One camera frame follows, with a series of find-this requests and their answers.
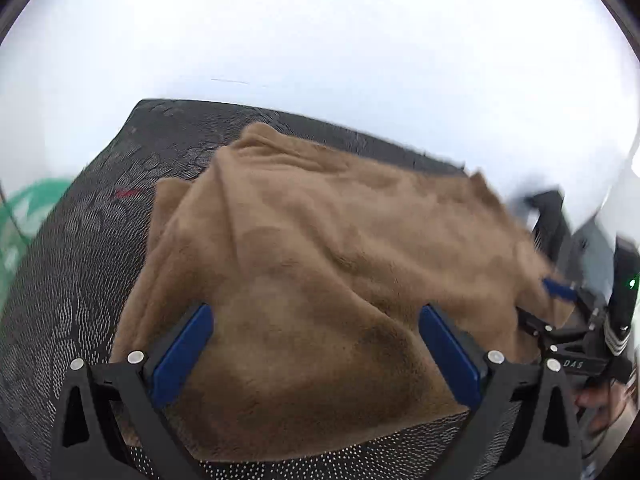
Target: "human hand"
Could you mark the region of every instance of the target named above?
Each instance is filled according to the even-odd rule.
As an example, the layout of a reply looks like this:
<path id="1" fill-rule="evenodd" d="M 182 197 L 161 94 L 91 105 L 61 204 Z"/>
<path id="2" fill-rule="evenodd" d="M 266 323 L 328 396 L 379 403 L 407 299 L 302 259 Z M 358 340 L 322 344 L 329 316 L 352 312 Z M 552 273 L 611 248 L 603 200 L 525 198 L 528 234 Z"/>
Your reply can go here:
<path id="1" fill-rule="evenodd" d="M 589 424 L 591 433 L 599 433 L 613 424 L 625 409 L 628 401 L 626 386 L 617 381 L 587 388 L 574 394 L 579 408 L 596 408 L 598 413 Z"/>

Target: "black mesh surface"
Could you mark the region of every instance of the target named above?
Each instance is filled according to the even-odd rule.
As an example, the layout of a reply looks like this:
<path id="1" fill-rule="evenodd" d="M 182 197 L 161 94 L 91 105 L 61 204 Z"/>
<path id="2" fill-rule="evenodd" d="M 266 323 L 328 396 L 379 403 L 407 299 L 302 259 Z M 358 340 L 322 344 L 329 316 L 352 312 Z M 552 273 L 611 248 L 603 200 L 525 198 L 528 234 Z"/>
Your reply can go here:
<path id="1" fill-rule="evenodd" d="M 0 321 L 0 426 L 37 478 L 50 476 L 50 432 L 68 364 L 78 356 L 90 364 L 108 360 L 120 311 L 142 268 L 156 180 L 196 178 L 216 148 L 238 138 L 253 121 L 403 168 L 464 175 L 425 155 L 292 114 L 206 102 L 140 102 L 42 226 Z M 504 431 L 478 476 L 495 463 L 512 415 L 506 414 Z M 464 418 L 444 418 L 318 457 L 203 467 L 212 478 L 225 480 L 414 479 Z M 132 456 L 153 478 L 144 452 L 133 449 Z"/>

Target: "metal screw head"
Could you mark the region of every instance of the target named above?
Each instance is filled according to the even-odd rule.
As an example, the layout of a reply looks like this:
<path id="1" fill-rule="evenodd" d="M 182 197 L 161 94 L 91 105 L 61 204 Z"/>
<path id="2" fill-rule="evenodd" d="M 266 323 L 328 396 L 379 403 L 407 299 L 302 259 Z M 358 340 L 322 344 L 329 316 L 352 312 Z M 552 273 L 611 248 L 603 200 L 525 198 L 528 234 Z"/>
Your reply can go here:
<path id="1" fill-rule="evenodd" d="M 145 355 L 140 350 L 134 350 L 127 356 L 127 361 L 129 361 L 132 365 L 137 365 L 142 359 L 145 358 Z"/>
<path id="2" fill-rule="evenodd" d="M 502 355 L 502 352 L 500 351 L 489 350 L 486 356 L 488 357 L 489 361 L 496 365 L 501 365 L 504 362 L 504 355 Z"/>
<path id="3" fill-rule="evenodd" d="M 84 366 L 84 361 L 79 357 L 76 357 L 73 361 L 71 361 L 71 364 L 69 365 L 69 367 L 72 370 L 79 370 L 83 366 Z"/>
<path id="4" fill-rule="evenodd" d="M 549 370 L 551 370 L 552 372 L 559 372 L 562 369 L 562 365 L 557 359 L 546 360 L 546 367 L 549 368 Z"/>

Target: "white object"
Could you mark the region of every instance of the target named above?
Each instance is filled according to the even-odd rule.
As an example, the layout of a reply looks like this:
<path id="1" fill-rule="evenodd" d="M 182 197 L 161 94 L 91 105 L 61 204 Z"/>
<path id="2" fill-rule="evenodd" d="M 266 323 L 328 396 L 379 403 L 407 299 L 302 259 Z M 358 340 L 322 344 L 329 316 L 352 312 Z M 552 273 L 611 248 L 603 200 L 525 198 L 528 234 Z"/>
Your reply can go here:
<path id="1" fill-rule="evenodd" d="M 552 372 L 559 372 L 562 369 L 560 361 L 558 361 L 557 359 L 547 359 L 546 367 L 549 368 L 549 370 L 551 370 Z"/>
<path id="2" fill-rule="evenodd" d="M 632 153 L 615 184 L 607 193 L 606 200 L 596 216 L 599 227 L 607 237 L 612 250 L 616 236 L 640 243 L 640 128 Z"/>
<path id="3" fill-rule="evenodd" d="M 79 357 L 76 357 L 73 361 L 71 361 L 71 364 L 69 365 L 72 370 L 79 370 L 83 366 L 84 360 Z"/>
<path id="4" fill-rule="evenodd" d="M 576 227 L 638 126 L 600 0 L 31 0 L 0 47 L 0 180 L 77 174 L 143 98 L 274 108 L 565 192 Z"/>
<path id="5" fill-rule="evenodd" d="M 127 361 L 132 365 L 137 365 L 142 359 L 145 358 L 145 355 L 140 350 L 134 350 L 127 356 Z"/>
<path id="6" fill-rule="evenodd" d="M 498 350 L 489 350 L 486 356 L 494 364 L 501 365 L 504 362 L 504 354 Z"/>

